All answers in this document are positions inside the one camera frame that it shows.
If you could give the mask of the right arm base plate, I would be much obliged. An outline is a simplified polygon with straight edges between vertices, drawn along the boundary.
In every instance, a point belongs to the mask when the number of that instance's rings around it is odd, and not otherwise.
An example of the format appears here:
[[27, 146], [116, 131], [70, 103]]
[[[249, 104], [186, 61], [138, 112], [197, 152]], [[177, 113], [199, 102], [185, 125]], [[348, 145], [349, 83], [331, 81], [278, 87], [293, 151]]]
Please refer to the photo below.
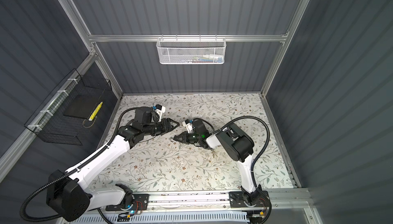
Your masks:
[[252, 193], [243, 191], [232, 191], [228, 193], [230, 206], [232, 208], [266, 208], [269, 207], [267, 196], [258, 191]]

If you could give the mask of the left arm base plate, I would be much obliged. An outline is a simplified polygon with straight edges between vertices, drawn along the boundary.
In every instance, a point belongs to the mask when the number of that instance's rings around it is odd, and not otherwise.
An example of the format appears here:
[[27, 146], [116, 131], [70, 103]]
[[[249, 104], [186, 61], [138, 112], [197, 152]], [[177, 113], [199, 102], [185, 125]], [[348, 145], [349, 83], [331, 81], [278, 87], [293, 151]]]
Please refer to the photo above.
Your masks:
[[133, 194], [118, 205], [109, 205], [105, 211], [145, 211], [149, 202], [149, 194]]

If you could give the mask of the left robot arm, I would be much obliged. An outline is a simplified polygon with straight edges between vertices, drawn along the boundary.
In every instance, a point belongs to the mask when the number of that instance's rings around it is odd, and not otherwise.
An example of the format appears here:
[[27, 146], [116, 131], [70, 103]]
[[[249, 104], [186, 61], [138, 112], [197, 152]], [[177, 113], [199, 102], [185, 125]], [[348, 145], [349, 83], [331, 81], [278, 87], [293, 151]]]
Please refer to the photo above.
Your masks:
[[179, 123], [163, 118], [165, 107], [132, 108], [135, 116], [126, 125], [116, 125], [112, 137], [83, 161], [65, 172], [50, 175], [54, 183], [47, 189], [46, 203], [60, 217], [71, 222], [85, 212], [106, 206], [118, 206], [123, 211], [134, 211], [138, 204], [133, 191], [123, 184], [111, 188], [90, 190], [89, 184], [119, 156], [125, 154], [145, 136], [156, 137], [179, 127]]

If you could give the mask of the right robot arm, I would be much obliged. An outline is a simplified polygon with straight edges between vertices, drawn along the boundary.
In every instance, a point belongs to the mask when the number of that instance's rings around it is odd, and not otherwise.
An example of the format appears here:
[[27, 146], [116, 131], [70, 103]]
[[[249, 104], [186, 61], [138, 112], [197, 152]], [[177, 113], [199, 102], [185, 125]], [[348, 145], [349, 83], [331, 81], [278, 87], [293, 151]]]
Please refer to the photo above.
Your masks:
[[174, 141], [213, 150], [222, 146], [229, 157], [237, 163], [241, 176], [241, 198], [251, 207], [258, 202], [266, 205], [267, 200], [262, 188], [255, 181], [253, 174], [254, 141], [239, 126], [232, 123], [216, 132], [210, 133], [204, 120], [185, 120], [186, 131], [174, 136]]

